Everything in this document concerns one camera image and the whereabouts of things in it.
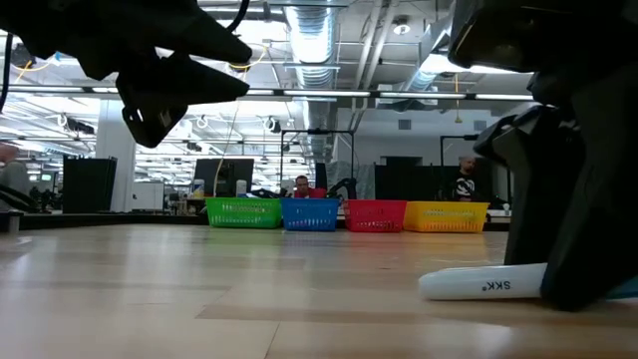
desk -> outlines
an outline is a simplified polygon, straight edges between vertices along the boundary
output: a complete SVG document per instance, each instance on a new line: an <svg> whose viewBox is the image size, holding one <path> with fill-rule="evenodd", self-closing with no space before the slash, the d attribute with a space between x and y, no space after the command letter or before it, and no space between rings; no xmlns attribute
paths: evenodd
<svg viewBox="0 0 638 359"><path fill-rule="evenodd" d="M6 358L638 357L635 300L573 314L418 298L426 272L501 263L506 233L136 224L23 234L34 244L20 258L0 255Z"/></svg>

ventilation pipe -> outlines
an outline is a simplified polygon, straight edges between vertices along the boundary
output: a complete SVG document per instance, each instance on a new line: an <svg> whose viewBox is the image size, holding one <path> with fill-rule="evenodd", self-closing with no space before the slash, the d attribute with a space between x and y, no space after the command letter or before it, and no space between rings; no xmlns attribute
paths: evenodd
<svg viewBox="0 0 638 359"><path fill-rule="evenodd" d="M398 85L380 85L379 90L382 91L408 91L408 92L424 92L430 88L438 73L432 73L422 70L428 57L434 52L440 52L450 44L450 35L452 33L452 23L457 2L453 2L450 7L450 13L445 18L428 24L426 32L421 38L420 54L424 57L421 59L419 68L404 83ZM430 100L378 100L377 109L390 109L398 112L407 110L422 110L426 105L431 105Z"/></svg>
<svg viewBox="0 0 638 359"><path fill-rule="evenodd" d="M286 7L286 19L290 28L290 46L296 62L308 65L329 63L334 57L337 10L314 6ZM335 70L298 67L295 69L299 87L308 90L335 87ZM336 103L304 101L303 120L306 129L335 130L337 127ZM309 148L316 162L329 162L330 146L324 139L308 136ZM327 139L334 145L334 136Z"/></svg>

ceiling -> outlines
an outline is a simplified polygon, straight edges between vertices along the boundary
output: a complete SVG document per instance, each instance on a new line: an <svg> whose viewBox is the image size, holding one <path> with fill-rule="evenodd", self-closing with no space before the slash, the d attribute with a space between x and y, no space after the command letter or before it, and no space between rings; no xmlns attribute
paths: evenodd
<svg viewBox="0 0 638 359"><path fill-rule="evenodd" d="M227 18L234 16L238 7L236 1L199 1L211 16ZM260 6L261 1L254 1ZM332 62L325 64L338 69L335 89L356 88L355 78L362 54L363 37L371 31L369 18L374 1L351 0L350 4L338 8L337 54ZM272 5L272 12L283 16L281 7ZM421 66L420 42L427 24L445 18L450 8L449 0L401 1L396 9L395 19L407 17L410 32L397 35L389 32L381 52L380 62L374 72L371 88L379 85L403 83ZM381 11L384 19L386 8ZM229 21L219 21L226 25ZM380 22L375 44L379 44ZM0 33L0 48L4 48L5 37ZM245 77L252 88L295 89L299 88L295 72L295 59L289 42L287 25L277 21L244 20L237 29L240 38L253 49L253 66ZM168 50L158 49L161 55ZM202 62L219 71L232 74L224 63L201 59ZM77 60L61 55L59 59L38 60L34 69L46 66L41 71L22 73L12 68L11 83L44 86L102 86L115 85L116 75L102 83L87 78ZM483 94L528 94L525 89L529 75L503 73L458 72L456 76L437 76L433 87L440 92L474 92ZM41 96L38 94L11 93L3 115L0 115L0 138L27 137L35 141L13 141L19 146L22 158L38 159L43 170L59 170L61 155L93 156L95 136L74 133L68 130L68 119L81 122L95 131L99 130L100 101L114 95L101 96ZM336 102L336 128L346 130L352 118L352 102ZM510 111L517 102L498 101L443 101L429 103L422 111L378 110L373 101L367 106L357 129L357 136L371 137L431 137L474 133L474 121L486 121L489 125L499 116ZM253 156L262 169L257 171L257 181L265 186L274 185L278 170L278 142L280 135L267 128L270 120L278 121L283 129L306 129L301 101L238 101L227 104L191 106L179 126L166 141L156 149L138 147L138 180L164 180L175 184L188 184L191 180L194 161L204 156ZM398 130L398 120L412 120L412 129ZM190 139L201 147L201 151L189 150L179 140ZM238 145L245 141L250 145ZM301 145L291 146L287 162L292 177L310 174L316 159L309 154L304 137L299 137ZM267 157L267 164L262 157Z"/></svg>

white pillar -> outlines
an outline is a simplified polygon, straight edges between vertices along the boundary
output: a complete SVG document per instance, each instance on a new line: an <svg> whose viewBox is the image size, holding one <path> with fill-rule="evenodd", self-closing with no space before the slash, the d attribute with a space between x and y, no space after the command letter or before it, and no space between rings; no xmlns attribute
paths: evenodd
<svg viewBox="0 0 638 359"><path fill-rule="evenodd" d="M111 210L129 212L133 203L137 144L122 118L123 107L122 101L101 101L96 158L118 159Z"/></svg>

